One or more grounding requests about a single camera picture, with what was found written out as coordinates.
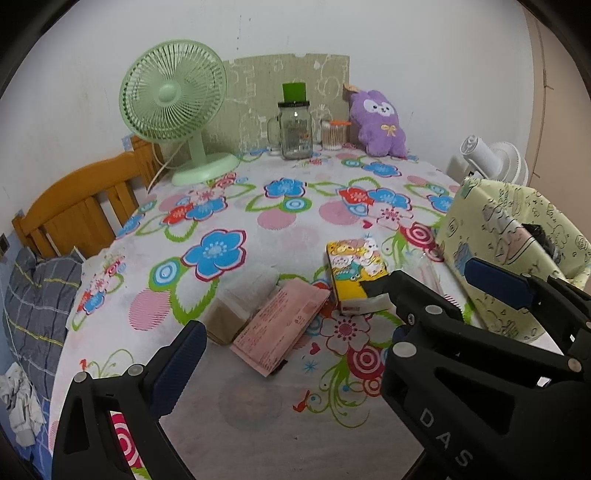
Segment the grey plaid pillow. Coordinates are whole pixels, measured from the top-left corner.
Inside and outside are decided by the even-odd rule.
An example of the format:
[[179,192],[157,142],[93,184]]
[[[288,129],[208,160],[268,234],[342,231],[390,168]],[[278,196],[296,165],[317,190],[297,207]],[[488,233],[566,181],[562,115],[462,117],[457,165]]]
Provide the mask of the grey plaid pillow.
[[46,400],[52,396],[82,265],[77,251],[43,259],[24,247],[5,290],[1,313],[8,348],[38,396]]

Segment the glass mason jar mug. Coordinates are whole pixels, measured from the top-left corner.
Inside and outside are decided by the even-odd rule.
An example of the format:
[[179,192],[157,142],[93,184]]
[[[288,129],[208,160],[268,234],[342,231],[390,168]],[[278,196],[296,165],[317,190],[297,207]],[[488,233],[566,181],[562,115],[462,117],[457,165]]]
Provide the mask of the glass mason jar mug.
[[310,102],[280,102],[277,107],[279,113],[266,123],[270,152],[286,160],[310,158],[314,153]]

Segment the yellow cartoon fabric storage box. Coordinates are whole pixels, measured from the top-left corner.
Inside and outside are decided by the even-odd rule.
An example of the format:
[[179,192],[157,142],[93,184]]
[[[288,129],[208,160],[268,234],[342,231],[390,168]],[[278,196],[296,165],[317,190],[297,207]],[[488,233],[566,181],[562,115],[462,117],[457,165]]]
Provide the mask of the yellow cartoon fabric storage box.
[[470,286],[465,279],[467,262],[479,258],[514,274],[552,276],[579,289],[590,276],[590,242],[531,187],[465,179],[440,224],[436,243],[484,327],[524,343],[537,340],[545,330],[525,310]]

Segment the wall power outlet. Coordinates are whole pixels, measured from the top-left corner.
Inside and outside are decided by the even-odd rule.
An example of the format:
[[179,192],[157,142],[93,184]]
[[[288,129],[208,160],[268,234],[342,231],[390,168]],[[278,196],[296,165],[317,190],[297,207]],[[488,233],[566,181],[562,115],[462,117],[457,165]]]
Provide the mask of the wall power outlet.
[[0,252],[4,254],[9,249],[10,245],[5,234],[0,235]]

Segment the cotton swab jar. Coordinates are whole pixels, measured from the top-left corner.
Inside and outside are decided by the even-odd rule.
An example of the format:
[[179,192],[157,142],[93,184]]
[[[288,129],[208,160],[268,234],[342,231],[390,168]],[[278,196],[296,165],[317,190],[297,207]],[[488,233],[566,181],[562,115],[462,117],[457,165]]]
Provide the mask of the cotton swab jar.
[[349,121],[344,120],[322,120],[322,148],[325,150],[342,149],[342,146],[348,142],[350,125]]

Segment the clear plastic bag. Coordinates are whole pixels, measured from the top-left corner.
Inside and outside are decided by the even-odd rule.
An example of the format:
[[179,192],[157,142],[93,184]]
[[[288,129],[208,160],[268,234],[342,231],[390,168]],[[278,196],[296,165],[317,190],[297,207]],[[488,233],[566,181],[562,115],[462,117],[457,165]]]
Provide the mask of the clear plastic bag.
[[435,266],[435,262],[421,250],[407,251],[403,255],[402,269],[417,281],[435,291],[446,300],[458,306],[456,298],[450,293],[449,278]]

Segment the green desk fan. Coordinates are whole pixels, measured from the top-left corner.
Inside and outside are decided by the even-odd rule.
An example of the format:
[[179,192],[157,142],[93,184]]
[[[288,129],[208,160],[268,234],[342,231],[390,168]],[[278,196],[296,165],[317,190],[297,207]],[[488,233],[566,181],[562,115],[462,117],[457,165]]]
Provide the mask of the green desk fan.
[[173,185],[204,183],[238,167],[231,153],[207,154],[202,140],[202,130],[221,110],[226,86],[221,58],[193,40],[159,43],[127,70],[119,110],[130,131],[152,144],[188,145],[190,159],[174,171]]

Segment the pink tissue pack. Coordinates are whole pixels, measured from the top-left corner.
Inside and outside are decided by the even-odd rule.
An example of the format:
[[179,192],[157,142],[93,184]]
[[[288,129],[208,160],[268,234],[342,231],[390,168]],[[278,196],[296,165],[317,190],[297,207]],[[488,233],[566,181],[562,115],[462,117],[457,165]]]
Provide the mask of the pink tissue pack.
[[263,377],[270,376],[328,299],[328,289],[290,279],[242,329],[230,351]]

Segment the purple plush bunny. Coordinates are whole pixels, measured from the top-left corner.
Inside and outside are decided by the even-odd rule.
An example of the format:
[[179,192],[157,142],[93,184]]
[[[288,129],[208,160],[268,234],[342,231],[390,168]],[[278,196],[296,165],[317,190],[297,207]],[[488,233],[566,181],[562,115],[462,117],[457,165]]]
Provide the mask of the purple plush bunny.
[[406,134],[398,111],[378,90],[353,92],[349,117],[356,125],[359,142],[372,157],[406,158]]

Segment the yellow cartoon tissue pack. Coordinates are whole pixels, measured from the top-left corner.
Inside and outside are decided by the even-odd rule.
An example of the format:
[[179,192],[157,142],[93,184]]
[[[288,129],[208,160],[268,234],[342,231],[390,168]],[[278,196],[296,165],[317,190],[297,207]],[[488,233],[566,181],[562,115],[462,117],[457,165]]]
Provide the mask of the yellow cartoon tissue pack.
[[386,293],[366,293],[362,288],[363,282],[388,276],[387,265],[373,237],[329,242],[327,257],[332,288],[342,314],[374,314],[393,307]]

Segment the white standing fan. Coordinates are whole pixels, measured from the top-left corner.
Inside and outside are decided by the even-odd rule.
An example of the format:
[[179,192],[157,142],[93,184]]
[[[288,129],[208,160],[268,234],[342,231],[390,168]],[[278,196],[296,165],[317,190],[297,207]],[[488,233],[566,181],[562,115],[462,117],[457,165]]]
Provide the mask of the white standing fan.
[[487,144],[476,135],[462,141],[447,174],[459,183],[467,176],[522,186],[530,180],[527,162],[515,145],[506,141]]

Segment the beige tissue pack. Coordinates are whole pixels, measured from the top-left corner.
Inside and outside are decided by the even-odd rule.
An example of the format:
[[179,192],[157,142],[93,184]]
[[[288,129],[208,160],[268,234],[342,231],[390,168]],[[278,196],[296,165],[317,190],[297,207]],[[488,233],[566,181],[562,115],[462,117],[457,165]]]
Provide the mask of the beige tissue pack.
[[230,344],[270,300],[279,277],[273,267],[256,264],[221,286],[201,320],[207,337],[217,345]]

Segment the floral tablecloth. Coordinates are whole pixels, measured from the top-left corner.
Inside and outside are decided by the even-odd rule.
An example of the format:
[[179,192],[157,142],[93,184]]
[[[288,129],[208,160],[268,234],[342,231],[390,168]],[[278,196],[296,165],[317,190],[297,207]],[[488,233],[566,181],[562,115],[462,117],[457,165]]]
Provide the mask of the floral tablecloth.
[[435,225],[458,183],[415,158],[359,150],[303,161],[250,153],[191,187],[160,183],[90,258],[67,321],[50,424],[56,479],[98,479],[83,408],[64,412],[74,379],[145,365],[197,320],[215,336],[161,425],[198,479],[397,479],[420,444],[380,394],[393,310],[348,317],[325,302],[280,370],[257,373],[229,342],[284,283],[331,286],[329,242],[358,239],[390,269],[424,280],[472,325],[477,311],[441,260]]

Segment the beige patterned wall board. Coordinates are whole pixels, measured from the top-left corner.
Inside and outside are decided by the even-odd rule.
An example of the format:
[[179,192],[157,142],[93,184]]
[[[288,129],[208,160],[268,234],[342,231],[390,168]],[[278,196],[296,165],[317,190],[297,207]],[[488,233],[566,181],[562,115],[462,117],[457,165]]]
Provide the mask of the beige patterned wall board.
[[228,89],[221,110],[202,131],[207,153],[246,153],[267,146],[267,121],[279,113],[283,85],[303,82],[310,102],[314,141],[322,120],[346,120],[349,57],[335,54],[276,54],[224,62]]

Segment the crumpled white cloth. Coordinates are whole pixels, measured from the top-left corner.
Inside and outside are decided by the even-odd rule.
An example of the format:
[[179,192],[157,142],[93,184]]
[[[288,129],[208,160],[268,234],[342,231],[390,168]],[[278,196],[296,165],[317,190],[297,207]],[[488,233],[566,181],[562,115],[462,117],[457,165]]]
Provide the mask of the crumpled white cloth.
[[8,419],[16,443],[21,447],[35,444],[45,425],[42,408],[34,385],[22,367],[13,362],[1,376],[1,401],[8,411]]

